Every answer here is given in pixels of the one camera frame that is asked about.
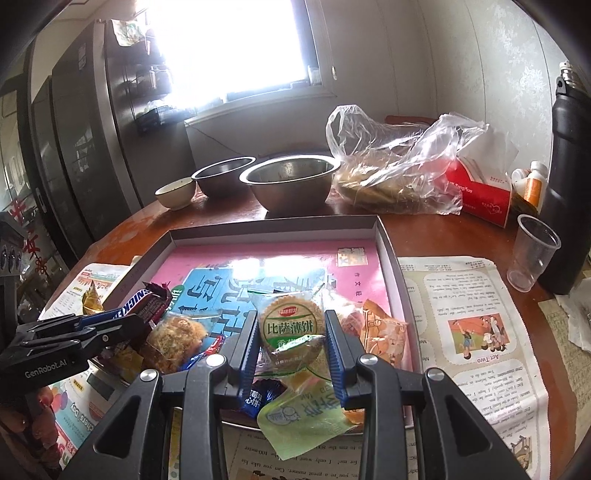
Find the finger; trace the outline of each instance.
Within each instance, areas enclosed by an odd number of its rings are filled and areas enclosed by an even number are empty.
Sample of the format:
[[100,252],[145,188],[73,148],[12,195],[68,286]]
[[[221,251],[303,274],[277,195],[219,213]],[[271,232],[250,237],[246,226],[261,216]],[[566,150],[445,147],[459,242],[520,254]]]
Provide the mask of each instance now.
[[54,429],[52,432],[43,435],[40,440],[43,444],[43,448],[49,449],[55,446],[57,443],[57,429]]
[[53,410],[49,407],[44,408],[39,416],[33,420],[31,430],[33,431],[33,437],[36,439],[47,437],[53,434],[53,432],[57,432],[56,417],[53,414]]
[[37,392],[37,399],[43,407],[49,407],[51,402],[53,402],[53,393],[51,392],[51,388],[41,388],[39,392]]
[[21,433],[28,425],[27,418],[11,408],[0,407],[0,420],[14,433]]
[[43,454],[41,455],[41,463],[49,467],[57,467],[60,463],[60,451],[57,448],[57,445],[52,445],[49,447]]

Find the snack package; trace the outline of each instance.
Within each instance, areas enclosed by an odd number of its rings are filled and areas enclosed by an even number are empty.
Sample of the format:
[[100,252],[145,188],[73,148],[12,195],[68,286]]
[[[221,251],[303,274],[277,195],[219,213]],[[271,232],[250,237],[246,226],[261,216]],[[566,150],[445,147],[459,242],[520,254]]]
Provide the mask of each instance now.
[[324,335],[324,312],[310,290],[268,297],[272,301],[259,313],[261,340],[268,352],[303,335]]
[[285,386],[279,380],[264,379],[252,384],[249,397],[245,400],[240,411],[255,419],[261,409],[275,400],[285,391]]
[[124,317],[130,314],[138,315],[144,321],[144,331],[141,335],[138,335],[129,341],[121,342],[115,347],[114,353],[124,350],[128,345],[135,351],[138,351],[172,301],[173,296],[170,293],[168,286],[146,282],[144,282],[144,286],[145,288],[131,297],[115,315],[115,318]]
[[258,378],[283,378],[313,363],[324,345],[322,291],[257,296],[262,348],[256,366]]
[[[337,314],[343,331],[359,337],[367,353],[374,353],[400,368],[406,344],[405,322],[393,319],[372,300],[366,300],[363,304],[352,302],[334,290],[326,290],[323,300],[326,309],[334,310]],[[348,410],[345,416],[352,423],[362,424],[365,411]]]
[[407,324],[393,319],[371,300],[365,300],[363,303],[363,317],[365,323],[359,338],[365,351],[400,368],[406,344]]
[[144,365],[163,374],[177,372],[201,347],[207,332],[199,322],[168,312],[152,330],[138,353]]
[[256,418],[281,460],[287,460],[355,426],[343,414],[331,383],[309,379],[301,391],[286,390]]
[[100,300],[99,293],[96,291],[95,281],[90,282],[90,288],[82,294],[82,313],[84,315],[94,315],[104,312],[103,303]]

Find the white ceramic bowl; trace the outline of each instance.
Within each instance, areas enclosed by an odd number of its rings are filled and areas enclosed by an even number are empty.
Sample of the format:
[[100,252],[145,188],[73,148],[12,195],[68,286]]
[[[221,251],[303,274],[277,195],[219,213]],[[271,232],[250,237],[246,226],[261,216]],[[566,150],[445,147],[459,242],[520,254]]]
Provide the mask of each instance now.
[[159,188],[155,195],[163,207],[180,210],[191,203],[195,188],[195,180],[186,177]]

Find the sunlight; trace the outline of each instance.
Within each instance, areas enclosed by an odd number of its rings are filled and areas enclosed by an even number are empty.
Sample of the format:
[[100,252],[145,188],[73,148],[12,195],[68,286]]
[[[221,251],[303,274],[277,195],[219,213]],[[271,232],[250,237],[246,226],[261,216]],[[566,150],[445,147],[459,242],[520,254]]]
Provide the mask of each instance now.
[[155,0],[178,106],[306,78],[290,0]]

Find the stainless steel bowl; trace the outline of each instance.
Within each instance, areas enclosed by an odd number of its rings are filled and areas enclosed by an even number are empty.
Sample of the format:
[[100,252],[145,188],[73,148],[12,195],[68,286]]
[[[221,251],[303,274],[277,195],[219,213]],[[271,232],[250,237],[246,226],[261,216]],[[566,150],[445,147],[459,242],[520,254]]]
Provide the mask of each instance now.
[[303,213],[322,206],[340,161],[322,155],[292,155],[254,165],[240,175],[271,213]]
[[197,180],[201,191],[210,198],[225,198],[246,190],[240,174],[255,162],[254,157],[238,157],[197,170],[191,178]]

